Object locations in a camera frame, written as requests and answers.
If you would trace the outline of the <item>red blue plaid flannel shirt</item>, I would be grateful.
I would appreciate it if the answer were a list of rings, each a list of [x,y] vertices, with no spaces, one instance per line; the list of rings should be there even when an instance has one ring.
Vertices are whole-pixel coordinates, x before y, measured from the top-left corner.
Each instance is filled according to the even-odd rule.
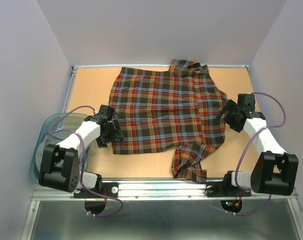
[[[116,155],[160,153],[174,148],[171,174],[203,184],[201,161],[225,142],[225,122],[218,113],[227,103],[206,65],[174,59],[167,71],[123,67],[109,105],[118,113],[123,140]]]

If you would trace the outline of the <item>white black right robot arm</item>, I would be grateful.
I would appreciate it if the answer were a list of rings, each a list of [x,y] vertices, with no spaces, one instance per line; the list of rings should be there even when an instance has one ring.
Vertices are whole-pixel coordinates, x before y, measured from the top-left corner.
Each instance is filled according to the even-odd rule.
[[[229,127],[240,133],[244,131],[250,140],[238,161],[235,171],[221,183],[222,191],[233,195],[239,189],[259,194],[290,196],[294,191],[299,165],[298,157],[286,152],[272,135],[262,112],[256,111],[256,93],[242,93],[237,101],[228,100],[216,116],[223,118]],[[258,160],[252,172],[240,170],[241,163],[251,145],[255,146]]]

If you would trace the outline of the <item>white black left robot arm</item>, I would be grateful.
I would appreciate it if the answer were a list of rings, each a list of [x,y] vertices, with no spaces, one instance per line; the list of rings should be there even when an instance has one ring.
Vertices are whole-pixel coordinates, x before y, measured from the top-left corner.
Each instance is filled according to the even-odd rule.
[[[44,147],[38,183],[68,193],[85,189],[91,197],[98,197],[103,191],[103,185],[97,174],[85,171],[86,148],[93,141],[97,142],[98,147],[106,148],[109,143],[124,139],[118,119],[114,118],[115,114],[112,107],[101,105],[76,130],[51,129],[53,134],[69,132],[70,135],[58,143]]]

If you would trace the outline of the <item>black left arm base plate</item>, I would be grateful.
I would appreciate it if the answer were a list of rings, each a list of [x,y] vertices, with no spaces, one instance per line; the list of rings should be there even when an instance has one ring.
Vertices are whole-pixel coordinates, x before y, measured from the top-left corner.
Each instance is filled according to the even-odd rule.
[[[119,183],[118,182],[103,182],[98,183],[94,188],[91,189],[95,193],[105,195],[107,197],[118,197]],[[74,192],[73,197],[75,199],[92,199],[99,198],[95,194],[88,192],[85,189],[81,189],[79,193]]]

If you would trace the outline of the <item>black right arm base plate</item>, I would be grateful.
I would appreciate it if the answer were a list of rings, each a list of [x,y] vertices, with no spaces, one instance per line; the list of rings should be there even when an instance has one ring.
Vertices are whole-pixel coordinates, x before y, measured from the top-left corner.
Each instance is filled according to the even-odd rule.
[[[250,197],[252,194],[250,191],[244,191],[240,188],[233,186],[223,181],[207,181],[205,194],[211,198],[218,197]]]

